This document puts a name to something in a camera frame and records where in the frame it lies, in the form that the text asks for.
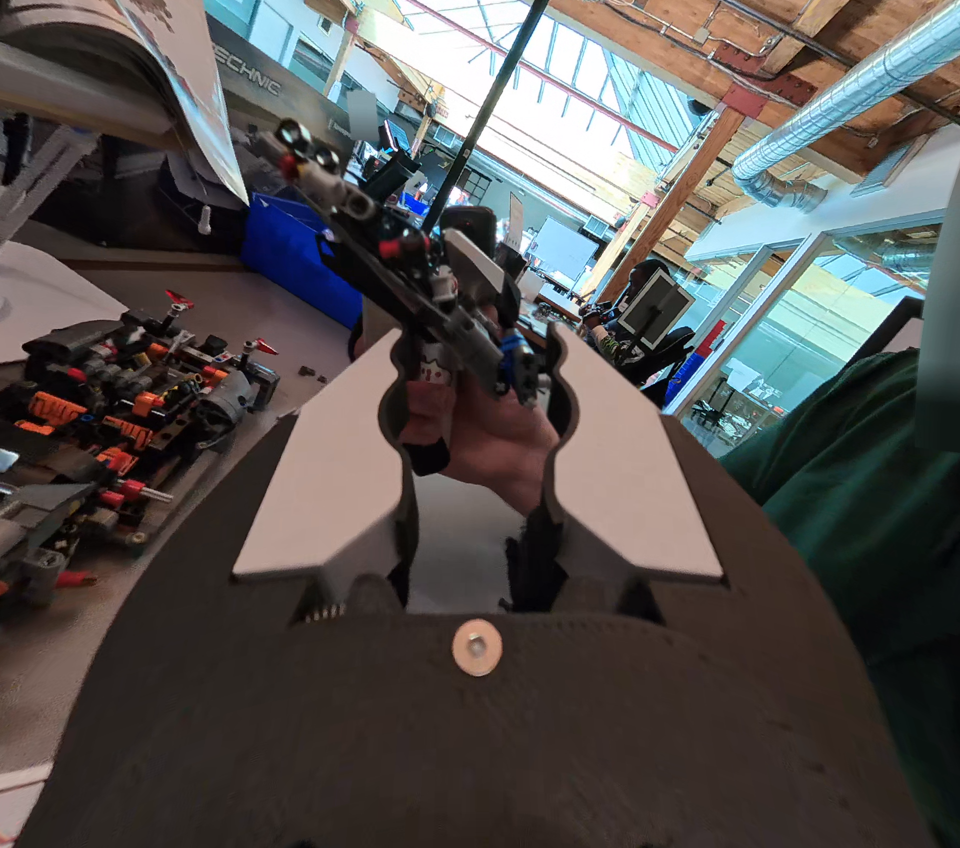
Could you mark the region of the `silver ventilation duct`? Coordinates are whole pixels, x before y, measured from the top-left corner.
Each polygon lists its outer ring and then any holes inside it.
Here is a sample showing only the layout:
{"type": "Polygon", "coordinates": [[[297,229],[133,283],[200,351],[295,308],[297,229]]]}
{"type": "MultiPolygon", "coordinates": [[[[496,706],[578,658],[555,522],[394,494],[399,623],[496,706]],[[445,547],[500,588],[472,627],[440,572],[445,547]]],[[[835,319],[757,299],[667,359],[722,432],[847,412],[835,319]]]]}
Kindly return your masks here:
{"type": "Polygon", "coordinates": [[[777,178],[771,171],[774,165],[958,55],[959,0],[943,0],[741,153],[731,169],[734,181],[756,203],[811,213],[826,198],[827,191],[809,181],[777,178]]]}

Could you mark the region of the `lego instruction booklet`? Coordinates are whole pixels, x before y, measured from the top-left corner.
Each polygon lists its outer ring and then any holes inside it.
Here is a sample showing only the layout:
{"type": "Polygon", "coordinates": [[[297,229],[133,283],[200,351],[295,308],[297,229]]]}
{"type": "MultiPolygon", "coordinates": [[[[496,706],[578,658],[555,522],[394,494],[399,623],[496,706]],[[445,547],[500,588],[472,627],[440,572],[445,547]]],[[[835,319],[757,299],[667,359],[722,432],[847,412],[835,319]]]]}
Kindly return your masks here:
{"type": "Polygon", "coordinates": [[[197,144],[186,155],[248,203],[203,0],[1,0],[1,41],[112,83],[166,88],[197,144]]]}

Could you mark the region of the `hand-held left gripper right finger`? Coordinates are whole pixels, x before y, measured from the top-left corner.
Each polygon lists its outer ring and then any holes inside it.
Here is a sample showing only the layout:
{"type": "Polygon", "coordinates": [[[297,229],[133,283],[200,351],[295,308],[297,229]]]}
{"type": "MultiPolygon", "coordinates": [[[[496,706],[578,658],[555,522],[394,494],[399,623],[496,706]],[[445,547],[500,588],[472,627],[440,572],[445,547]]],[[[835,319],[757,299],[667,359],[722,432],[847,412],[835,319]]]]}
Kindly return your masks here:
{"type": "Polygon", "coordinates": [[[548,329],[549,408],[563,427],[544,503],[570,577],[716,583],[723,568],[661,412],[564,325],[548,329]]]}

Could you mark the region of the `white board on stand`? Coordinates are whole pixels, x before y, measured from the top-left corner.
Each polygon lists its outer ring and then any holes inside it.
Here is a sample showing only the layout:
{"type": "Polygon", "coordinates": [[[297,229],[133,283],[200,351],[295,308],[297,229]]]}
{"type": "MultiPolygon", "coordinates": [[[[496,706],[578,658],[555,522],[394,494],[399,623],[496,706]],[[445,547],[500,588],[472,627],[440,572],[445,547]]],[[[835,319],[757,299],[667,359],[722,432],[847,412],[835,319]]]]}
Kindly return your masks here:
{"type": "Polygon", "coordinates": [[[623,338],[644,353],[652,353],[694,302],[690,292],[658,269],[618,315],[616,325],[623,338]]]}

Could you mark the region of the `grey orange lego car model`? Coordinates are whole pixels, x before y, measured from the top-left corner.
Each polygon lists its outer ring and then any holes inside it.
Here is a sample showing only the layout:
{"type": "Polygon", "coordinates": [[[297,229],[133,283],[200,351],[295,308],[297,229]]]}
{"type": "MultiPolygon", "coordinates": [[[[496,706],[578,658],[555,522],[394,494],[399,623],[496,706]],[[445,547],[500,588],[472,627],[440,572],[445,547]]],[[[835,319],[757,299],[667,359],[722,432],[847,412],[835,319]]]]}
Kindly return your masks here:
{"type": "Polygon", "coordinates": [[[277,351],[197,338],[179,324],[193,302],[166,295],[162,319],[128,310],[24,342],[2,382],[2,609],[94,584],[70,567],[78,550],[144,554],[179,505],[168,489],[270,407],[280,376],[258,357],[277,351]]]}

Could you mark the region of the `person's right hand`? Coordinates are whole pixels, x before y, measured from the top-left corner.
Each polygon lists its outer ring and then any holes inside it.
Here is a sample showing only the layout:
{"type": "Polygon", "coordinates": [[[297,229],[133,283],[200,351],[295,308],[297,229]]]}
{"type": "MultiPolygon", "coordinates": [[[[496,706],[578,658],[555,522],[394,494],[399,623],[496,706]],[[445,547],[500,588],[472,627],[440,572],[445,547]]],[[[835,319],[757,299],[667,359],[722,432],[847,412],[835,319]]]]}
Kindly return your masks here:
{"type": "Polygon", "coordinates": [[[406,400],[403,445],[442,440],[449,453],[442,474],[485,487],[524,517],[539,505],[546,460],[559,443],[541,408],[523,407],[514,393],[493,397],[468,372],[455,386],[408,382],[406,400]]]}

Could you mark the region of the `dark lego set box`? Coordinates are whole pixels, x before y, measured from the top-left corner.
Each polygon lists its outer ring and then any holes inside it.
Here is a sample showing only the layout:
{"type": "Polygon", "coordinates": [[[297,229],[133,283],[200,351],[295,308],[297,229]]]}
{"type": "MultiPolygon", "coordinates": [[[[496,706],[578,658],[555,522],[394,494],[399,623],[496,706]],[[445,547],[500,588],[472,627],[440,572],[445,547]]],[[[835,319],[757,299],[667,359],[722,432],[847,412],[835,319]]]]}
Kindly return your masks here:
{"type": "Polygon", "coordinates": [[[346,111],[213,16],[206,19],[231,122],[270,130],[292,119],[349,157],[354,141],[346,111]]]}

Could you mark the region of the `blue bin with tag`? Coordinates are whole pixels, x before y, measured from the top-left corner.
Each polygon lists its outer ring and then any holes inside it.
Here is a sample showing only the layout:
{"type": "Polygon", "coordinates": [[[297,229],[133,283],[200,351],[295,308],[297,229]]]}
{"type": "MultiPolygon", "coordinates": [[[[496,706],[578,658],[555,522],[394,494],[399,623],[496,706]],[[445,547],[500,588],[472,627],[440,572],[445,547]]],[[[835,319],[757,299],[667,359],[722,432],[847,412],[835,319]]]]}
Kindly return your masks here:
{"type": "Polygon", "coordinates": [[[241,244],[241,262],[338,322],[354,327],[362,296],[332,271],[324,249],[327,226],[301,202],[252,194],[241,244]]]}

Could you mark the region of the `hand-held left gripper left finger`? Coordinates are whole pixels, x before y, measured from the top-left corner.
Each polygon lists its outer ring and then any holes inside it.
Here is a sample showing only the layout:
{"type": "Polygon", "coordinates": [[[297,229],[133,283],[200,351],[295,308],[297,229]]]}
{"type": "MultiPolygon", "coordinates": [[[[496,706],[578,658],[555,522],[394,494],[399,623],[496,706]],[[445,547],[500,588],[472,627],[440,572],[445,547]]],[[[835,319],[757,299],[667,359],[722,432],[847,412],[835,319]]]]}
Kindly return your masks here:
{"type": "Polygon", "coordinates": [[[297,412],[232,567],[239,581],[388,578],[403,561],[410,464],[389,401],[405,394],[394,328],[297,412]]]}

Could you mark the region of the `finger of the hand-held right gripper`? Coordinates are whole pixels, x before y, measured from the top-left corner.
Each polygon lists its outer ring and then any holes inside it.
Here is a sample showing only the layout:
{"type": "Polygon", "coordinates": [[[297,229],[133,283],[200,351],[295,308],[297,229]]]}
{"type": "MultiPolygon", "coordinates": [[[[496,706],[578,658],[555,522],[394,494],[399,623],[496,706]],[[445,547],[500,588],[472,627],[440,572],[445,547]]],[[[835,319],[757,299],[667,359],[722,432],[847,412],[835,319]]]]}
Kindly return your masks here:
{"type": "Polygon", "coordinates": [[[458,229],[445,229],[442,243],[459,293],[471,300],[498,299],[505,272],[494,260],[458,229]]]}

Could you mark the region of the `whiteboard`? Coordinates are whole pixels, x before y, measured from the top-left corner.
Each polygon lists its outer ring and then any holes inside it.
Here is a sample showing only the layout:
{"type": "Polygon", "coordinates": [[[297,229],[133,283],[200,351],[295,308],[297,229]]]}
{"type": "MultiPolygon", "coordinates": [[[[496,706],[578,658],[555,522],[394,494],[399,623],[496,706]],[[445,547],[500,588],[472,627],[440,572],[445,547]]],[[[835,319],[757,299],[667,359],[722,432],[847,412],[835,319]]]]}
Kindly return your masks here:
{"type": "Polygon", "coordinates": [[[593,268],[598,243],[556,218],[546,218],[527,243],[525,253],[534,268],[572,288],[593,268]]]}

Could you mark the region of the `black office chair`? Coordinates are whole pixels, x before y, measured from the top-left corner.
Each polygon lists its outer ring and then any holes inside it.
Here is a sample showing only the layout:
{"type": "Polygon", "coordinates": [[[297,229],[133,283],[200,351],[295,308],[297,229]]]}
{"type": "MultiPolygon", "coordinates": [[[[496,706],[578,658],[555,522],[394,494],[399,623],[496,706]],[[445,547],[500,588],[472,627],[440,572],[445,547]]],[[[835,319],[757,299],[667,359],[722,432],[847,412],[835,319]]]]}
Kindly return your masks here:
{"type": "Polygon", "coordinates": [[[694,335],[695,331],[689,327],[673,329],[664,336],[655,350],[633,362],[622,364],[618,369],[620,375],[633,386],[645,386],[649,378],[686,360],[691,350],[690,339],[694,335]]]}

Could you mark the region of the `black lego subassembly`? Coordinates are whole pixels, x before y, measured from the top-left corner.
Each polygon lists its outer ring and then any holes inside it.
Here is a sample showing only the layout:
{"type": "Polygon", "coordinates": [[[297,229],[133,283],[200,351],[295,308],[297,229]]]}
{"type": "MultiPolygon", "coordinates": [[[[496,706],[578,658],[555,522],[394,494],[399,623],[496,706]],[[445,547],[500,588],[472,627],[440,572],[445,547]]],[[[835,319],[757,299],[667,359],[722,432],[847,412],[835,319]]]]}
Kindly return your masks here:
{"type": "MultiPolygon", "coordinates": [[[[402,326],[417,302],[406,279],[407,265],[423,259],[427,238],[439,234],[424,234],[422,221],[390,202],[412,179],[414,161],[397,152],[356,185],[346,178],[335,152],[299,122],[283,120],[273,132],[250,133],[247,140],[250,151],[274,165],[326,225],[333,270],[402,326]]],[[[516,285],[518,327],[522,293],[516,285]]],[[[538,401],[540,375],[537,355],[525,338],[525,408],[538,401]]]]}

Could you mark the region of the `person's right forearm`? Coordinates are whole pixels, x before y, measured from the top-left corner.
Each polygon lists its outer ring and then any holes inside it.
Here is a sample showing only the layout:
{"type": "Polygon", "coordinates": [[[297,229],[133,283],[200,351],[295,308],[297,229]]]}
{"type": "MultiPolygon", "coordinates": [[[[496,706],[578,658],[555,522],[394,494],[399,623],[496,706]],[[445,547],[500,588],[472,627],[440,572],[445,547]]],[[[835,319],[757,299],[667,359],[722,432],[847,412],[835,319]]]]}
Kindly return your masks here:
{"type": "Polygon", "coordinates": [[[958,455],[917,444],[919,354],[855,362],[719,461],[829,596],[932,837],[958,846],[958,455]]]}

